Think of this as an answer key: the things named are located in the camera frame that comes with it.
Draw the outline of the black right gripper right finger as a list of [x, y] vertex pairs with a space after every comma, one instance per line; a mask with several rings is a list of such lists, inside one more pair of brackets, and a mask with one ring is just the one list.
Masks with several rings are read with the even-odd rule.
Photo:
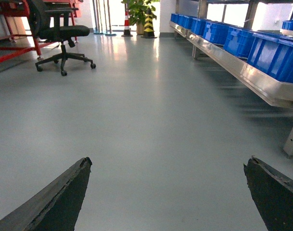
[[243, 169], [267, 230], [293, 231], [293, 180], [254, 156]]

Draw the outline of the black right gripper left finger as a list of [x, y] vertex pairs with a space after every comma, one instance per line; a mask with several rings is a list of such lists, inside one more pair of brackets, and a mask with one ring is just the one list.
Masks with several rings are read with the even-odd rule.
[[84, 157], [0, 220], [0, 231], [73, 231], [92, 162]]

